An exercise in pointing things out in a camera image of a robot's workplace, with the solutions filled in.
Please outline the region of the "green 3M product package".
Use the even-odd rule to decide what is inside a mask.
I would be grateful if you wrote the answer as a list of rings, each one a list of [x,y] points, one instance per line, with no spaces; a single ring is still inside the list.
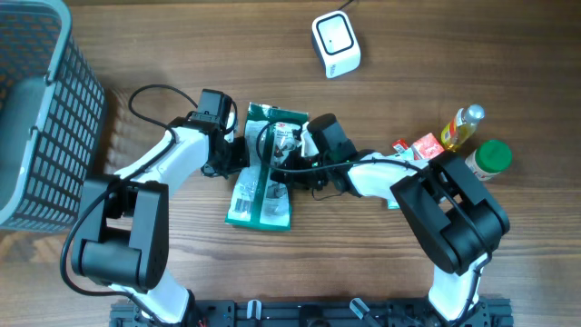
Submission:
[[[291,228],[288,188],[284,183],[273,181],[273,171],[261,161],[281,165],[300,145],[295,133],[308,120],[307,113],[249,104],[244,138],[250,165],[241,170],[234,186],[226,223],[272,232],[286,232]]]

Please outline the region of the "red Kleenex tissue pack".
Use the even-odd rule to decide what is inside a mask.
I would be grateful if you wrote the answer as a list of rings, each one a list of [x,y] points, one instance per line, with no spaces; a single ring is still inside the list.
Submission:
[[[428,133],[419,138],[411,145],[411,149],[415,160],[429,160],[444,152],[444,148],[433,133]]]

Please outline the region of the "yellow liquid bottle silver cap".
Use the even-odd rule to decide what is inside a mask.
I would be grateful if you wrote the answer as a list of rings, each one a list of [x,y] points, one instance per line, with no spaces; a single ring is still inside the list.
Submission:
[[[478,128],[485,117],[480,104],[460,108],[453,119],[443,128],[440,141],[447,151],[456,151]]]

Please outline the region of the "green lid white jar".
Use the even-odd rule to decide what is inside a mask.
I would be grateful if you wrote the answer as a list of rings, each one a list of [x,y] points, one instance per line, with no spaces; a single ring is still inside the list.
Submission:
[[[511,165],[512,159],[512,151],[507,144],[489,140],[471,153],[465,164],[480,181],[487,181],[504,172]]]

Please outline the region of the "teal mint candy packet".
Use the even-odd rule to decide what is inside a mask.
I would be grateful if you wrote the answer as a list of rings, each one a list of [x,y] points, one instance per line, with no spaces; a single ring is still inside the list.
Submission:
[[[388,158],[397,159],[400,161],[408,161],[418,168],[425,168],[428,165],[428,159],[417,159],[411,148],[404,151],[403,153],[389,155]],[[399,204],[395,200],[387,200],[387,205],[390,210],[399,208]]]

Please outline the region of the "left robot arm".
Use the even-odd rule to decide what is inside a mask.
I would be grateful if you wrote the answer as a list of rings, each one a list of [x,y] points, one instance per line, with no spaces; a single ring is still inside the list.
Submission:
[[[200,171],[229,177],[249,164],[236,136],[238,108],[202,90],[187,115],[163,125],[163,138],[134,163],[84,182],[81,211],[64,242],[60,274],[74,292],[122,296],[149,326],[205,326],[193,292],[167,269],[169,200]]]

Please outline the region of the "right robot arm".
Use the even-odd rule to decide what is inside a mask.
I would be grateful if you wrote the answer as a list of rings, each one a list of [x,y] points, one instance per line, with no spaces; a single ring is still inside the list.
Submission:
[[[290,137],[299,145],[271,164],[274,181],[312,191],[333,183],[340,193],[397,203],[434,265],[426,298],[390,301],[379,318],[356,298],[350,308],[359,319],[369,326],[513,325],[509,300],[478,294],[509,220],[460,157],[410,161],[359,150],[334,114],[293,127]]]

